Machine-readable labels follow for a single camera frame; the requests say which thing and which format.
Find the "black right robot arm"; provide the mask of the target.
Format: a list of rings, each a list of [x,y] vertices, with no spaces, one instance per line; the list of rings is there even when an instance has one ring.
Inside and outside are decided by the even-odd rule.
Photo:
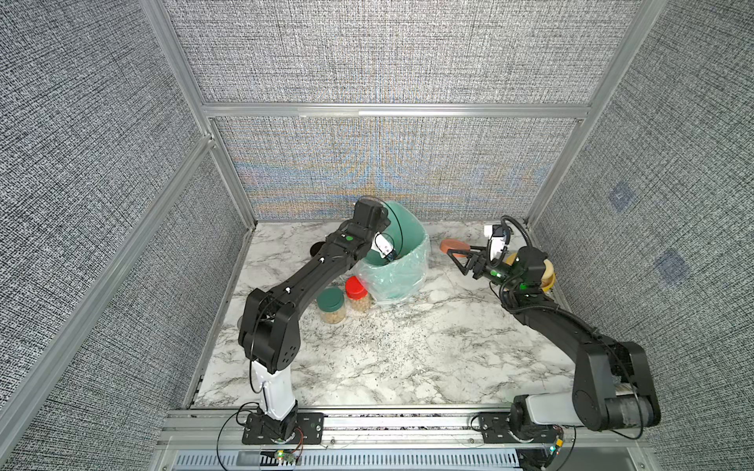
[[[549,298],[542,288],[548,269],[545,252],[525,246],[512,263],[499,265],[492,264],[482,246],[448,248],[445,253],[463,274],[489,280],[506,312],[575,364],[570,392],[514,398],[509,427],[515,437],[528,441],[552,426],[620,434],[660,423],[661,407],[645,350],[633,341],[620,343],[600,334]]]

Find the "orange jar lid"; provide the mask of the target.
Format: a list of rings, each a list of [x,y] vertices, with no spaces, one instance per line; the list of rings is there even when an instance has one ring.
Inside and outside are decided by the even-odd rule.
[[[470,245],[458,239],[443,239],[440,249],[443,253],[448,253],[449,250],[469,250]]]

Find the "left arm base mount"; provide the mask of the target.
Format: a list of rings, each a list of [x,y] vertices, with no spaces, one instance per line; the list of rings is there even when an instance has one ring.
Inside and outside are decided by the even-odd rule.
[[[323,413],[293,410],[282,421],[265,414],[251,414],[243,424],[243,445],[320,445],[324,432]]]

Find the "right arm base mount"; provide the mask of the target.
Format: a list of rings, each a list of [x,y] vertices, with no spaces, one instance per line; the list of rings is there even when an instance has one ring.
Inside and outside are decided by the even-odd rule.
[[[553,426],[516,425],[508,412],[481,412],[469,423],[470,427],[482,435],[486,445],[502,444],[550,444],[561,439],[561,433]]]

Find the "green lid peanut jar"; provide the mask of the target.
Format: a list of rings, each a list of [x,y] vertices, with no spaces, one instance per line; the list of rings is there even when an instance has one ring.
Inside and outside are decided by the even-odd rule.
[[[339,324],[345,320],[347,309],[345,295],[340,288],[326,288],[317,298],[320,319],[330,325]]]

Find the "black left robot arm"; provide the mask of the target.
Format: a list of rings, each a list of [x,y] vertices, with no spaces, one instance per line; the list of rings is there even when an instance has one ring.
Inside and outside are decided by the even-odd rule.
[[[300,350],[300,318],[312,300],[372,250],[391,225],[388,208],[374,198],[355,202],[351,219],[324,239],[322,247],[286,281],[253,290],[245,301],[238,344],[260,386],[260,407],[274,423],[296,416],[290,367]]]

